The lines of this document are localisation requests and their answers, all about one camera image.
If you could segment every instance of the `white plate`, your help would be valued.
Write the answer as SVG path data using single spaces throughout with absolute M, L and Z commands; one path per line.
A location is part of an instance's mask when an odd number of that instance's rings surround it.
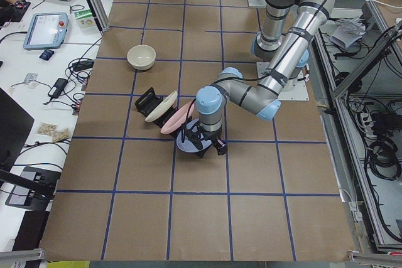
M 177 91 L 173 91 L 170 95 L 168 95 L 162 103 L 160 103 L 152 112 L 145 118 L 146 122 L 153 122 L 159 119 L 176 101 L 177 99 Z

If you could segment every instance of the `robotic arm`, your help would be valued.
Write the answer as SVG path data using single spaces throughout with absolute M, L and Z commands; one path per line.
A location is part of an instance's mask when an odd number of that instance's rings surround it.
M 265 1 L 266 19 L 251 47 L 254 55 L 269 62 L 265 76 L 252 87 L 245 83 L 238 70 L 229 67 L 196 95 L 200 130 L 205 140 L 212 141 L 219 155 L 227 151 L 226 144 L 220 140 L 225 105 L 231 101 L 266 121 L 272 120 L 281 105 L 280 92 L 289 78 L 298 75 L 297 67 L 307 62 L 307 48 L 319 26 L 329 19 L 335 0 Z M 294 4 L 298 6 L 296 21 L 282 40 L 286 16 Z

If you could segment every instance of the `gray floor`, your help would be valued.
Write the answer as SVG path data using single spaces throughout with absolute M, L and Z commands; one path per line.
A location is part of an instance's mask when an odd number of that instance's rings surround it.
M 359 8 L 363 0 L 337 0 L 336 8 Z M 90 268 L 354 268 L 355 263 L 329 262 L 91 262 Z

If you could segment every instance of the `small packet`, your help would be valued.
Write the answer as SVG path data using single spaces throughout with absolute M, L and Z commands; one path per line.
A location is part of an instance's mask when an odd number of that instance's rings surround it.
M 37 134 L 41 135 L 49 135 L 52 136 L 53 132 L 55 132 L 57 125 L 47 124 L 45 122 L 41 122 L 38 128 Z
M 64 128 L 62 130 L 59 131 L 54 131 L 53 132 L 53 139 L 52 142 L 58 142 L 58 141 L 62 141 L 64 139 L 68 139 L 70 138 L 70 129 L 69 128 Z

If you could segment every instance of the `white bowl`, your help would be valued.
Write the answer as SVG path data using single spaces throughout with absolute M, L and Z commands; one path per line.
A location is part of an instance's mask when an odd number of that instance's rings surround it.
M 156 52 L 149 45 L 137 45 L 127 53 L 128 62 L 138 70 L 150 69 L 155 63 Z

